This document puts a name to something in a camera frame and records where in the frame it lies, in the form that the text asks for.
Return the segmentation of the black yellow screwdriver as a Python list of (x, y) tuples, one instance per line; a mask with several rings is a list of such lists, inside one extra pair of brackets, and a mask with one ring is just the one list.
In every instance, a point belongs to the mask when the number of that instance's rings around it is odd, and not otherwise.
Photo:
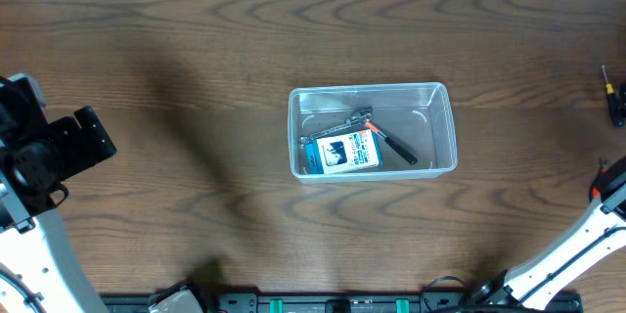
[(625, 125), (625, 116), (622, 112), (622, 102), (615, 92), (613, 85), (608, 80), (605, 66), (602, 66), (602, 73), (605, 82), (605, 94), (607, 101), (607, 108), (611, 123), (616, 127), (623, 127)]

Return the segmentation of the red handled pliers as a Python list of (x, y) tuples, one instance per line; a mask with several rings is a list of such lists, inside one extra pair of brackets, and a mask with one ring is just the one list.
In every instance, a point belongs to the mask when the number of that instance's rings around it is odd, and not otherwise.
[(600, 195), (600, 191), (597, 188), (597, 182), (602, 178), (602, 176), (605, 174), (606, 170), (608, 169), (608, 167), (610, 166), (610, 162), (608, 161), (607, 158), (600, 158), (599, 159), (599, 169), (598, 169), (598, 173), (595, 177), (595, 179), (592, 181), (592, 184), (590, 186), (590, 190), (589, 190), (589, 201), (593, 201), (594, 199), (596, 199), (599, 195)]

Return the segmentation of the small claw hammer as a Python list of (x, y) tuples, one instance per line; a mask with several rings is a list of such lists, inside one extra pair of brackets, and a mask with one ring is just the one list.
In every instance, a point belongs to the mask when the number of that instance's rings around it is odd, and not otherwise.
[(387, 136), (378, 126), (376, 126), (373, 123), (372, 113), (372, 107), (364, 107), (354, 112), (350, 117), (346, 119), (345, 122), (351, 125), (365, 125), (378, 137), (383, 139), (393, 151), (395, 151), (398, 155), (405, 159), (409, 164), (415, 165), (418, 162), (418, 158), (408, 149), (404, 148), (396, 140), (394, 140), (390, 136)]

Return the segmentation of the silver wrench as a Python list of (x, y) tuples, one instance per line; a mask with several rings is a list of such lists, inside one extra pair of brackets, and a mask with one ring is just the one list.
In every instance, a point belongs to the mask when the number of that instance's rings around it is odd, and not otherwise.
[(313, 140), (327, 137), (333, 135), (335, 133), (348, 130), (352, 127), (356, 127), (359, 125), (365, 124), (367, 121), (372, 119), (372, 110), (371, 109), (363, 109), (358, 112), (355, 112), (349, 118), (345, 120), (343, 124), (333, 126), (321, 131), (313, 132), (308, 135), (304, 135), (298, 138), (298, 143), (301, 145), (308, 144)]

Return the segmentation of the blue white screw box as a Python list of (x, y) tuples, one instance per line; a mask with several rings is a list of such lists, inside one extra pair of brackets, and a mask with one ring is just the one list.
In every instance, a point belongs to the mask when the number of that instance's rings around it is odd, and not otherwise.
[(382, 165), (377, 137), (369, 129), (316, 139), (304, 150), (311, 174), (346, 173)]

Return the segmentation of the clear plastic container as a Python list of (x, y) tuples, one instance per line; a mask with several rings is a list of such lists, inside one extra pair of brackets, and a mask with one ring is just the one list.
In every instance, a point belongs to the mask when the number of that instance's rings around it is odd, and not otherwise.
[[(373, 123), (418, 158), (415, 165), (378, 140), (382, 165), (337, 174), (311, 174), (298, 138), (343, 124), (372, 107)], [(368, 129), (352, 127), (327, 137)], [(458, 163), (456, 133), (446, 87), (438, 82), (298, 88), (289, 98), (288, 141), (292, 174), (302, 183), (435, 178)]]

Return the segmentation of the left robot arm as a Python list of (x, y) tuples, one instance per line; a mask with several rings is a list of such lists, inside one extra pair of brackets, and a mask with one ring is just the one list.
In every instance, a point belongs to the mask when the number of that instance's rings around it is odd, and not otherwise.
[(1, 304), (9, 312), (104, 312), (53, 195), (66, 195), (66, 179), (116, 147), (92, 108), (50, 122), (45, 106), (28, 74), (1, 80)]

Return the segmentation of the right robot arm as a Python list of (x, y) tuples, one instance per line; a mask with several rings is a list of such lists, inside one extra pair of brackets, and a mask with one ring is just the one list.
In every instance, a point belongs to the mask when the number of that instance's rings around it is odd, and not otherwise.
[(611, 253), (625, 247), (625, 159), (599, 174), (583, 215), (553, 243), (503, 272), (468, 298), (469, 304), (542, 310), (557, 293)]

